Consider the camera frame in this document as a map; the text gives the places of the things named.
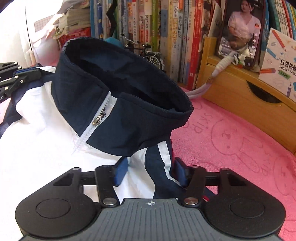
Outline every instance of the gray gripper base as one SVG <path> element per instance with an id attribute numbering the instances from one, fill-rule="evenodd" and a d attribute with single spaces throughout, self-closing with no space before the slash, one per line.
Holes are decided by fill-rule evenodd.
<path id="1" fill-rule="evenodd" d="M 186 208 L 175 199 L 125 199 L 104 209 L 84 231 L 58 241 L 234 241 L 210 226 L 198 209 Z M 256 241 L 279 241 L 273 235 Z M 21 241 L 40 241 L 29 236 Z"/>

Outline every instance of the wooden shelf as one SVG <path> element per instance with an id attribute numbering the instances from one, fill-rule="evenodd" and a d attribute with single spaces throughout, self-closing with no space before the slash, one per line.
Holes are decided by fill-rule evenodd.
<path id="1" fill-rule="evenodd" d="M 206 38 L 196 86 L 206 82 L 221 60 L 214 55 L 216 38 Z M 257 126 L 286 149 L 296 154 L 296 103 L 258 79 L 259 73 L 231 65 L 220 73 L 205 99 Z M 248 82 L 267 91 L 281 103 L 268 103 L 253 94 Z"/>

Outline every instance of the miniature bicycle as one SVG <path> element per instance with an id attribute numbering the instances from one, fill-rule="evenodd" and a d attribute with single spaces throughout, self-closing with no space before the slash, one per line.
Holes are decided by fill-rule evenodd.
<path id="1" fill-rule="evenodd" d="M 151 48 L 150 44 L 143 44 L 142 45 L 143 48 L 135 48 L 133 45 L 139 44 L 140 43 L 139 41 L 134 42 L 133 40 L 128 39 L 124 34 L 121 34 L 121 36 L 128 41 L 128 43 L 124 46 L 125 49 L 129 49 L 130 51 L 140 50 L 140 56 L 142 58 L 145 58 L 148 62 L 152 63 L 156 68 L 164 71 L 164 63 L 160 56 L 160 53 L 147 51 L 147 49 Z"/>

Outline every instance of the screw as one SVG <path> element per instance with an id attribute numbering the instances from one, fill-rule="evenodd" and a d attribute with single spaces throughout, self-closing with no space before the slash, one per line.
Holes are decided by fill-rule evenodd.
<path id="1" fill-rule="evenodd" d="M 196 205 L 198 204 L 198 199 L 195 197 L 187 197 L 184 199 L 184 203 L 187 205 Z"/>
<path id="2" fill-rule="evenodd" d="M 117 203 L 117 200 L 113 197 L 107 197 L 103 200 L 103 203 L 108 206 L 113 206 Z"/>

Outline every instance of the white zipper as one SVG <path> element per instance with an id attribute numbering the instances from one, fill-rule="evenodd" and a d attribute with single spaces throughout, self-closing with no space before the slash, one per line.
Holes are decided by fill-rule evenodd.
<path id="1" fill-rule="evenodd" d="M 112 98 L 112 106 L 108 108 L 108 113 L 106 114 L 106 105 L 108 104 L 110 98 Z M 77 151 L 83 144 L 87 142 L 87 140 L 90 138 L 92 133 L 95 131 L 95 129 L 104 122 L 104 120 L 109 116 L 115 102 L 116 98 L 111 96 L 111 92 L 109 91 L 106 98 L 104 99 L 103 103 L 101 104 L 100 108 L 96 112 L 95 116 L 93 117 L 93 120 L 91 123 L 88 125 L 88 127 L 85 129 L 85 131 L 82 133 L 78 141 L 76 142 L 74 146 L 74 151 Z"/>

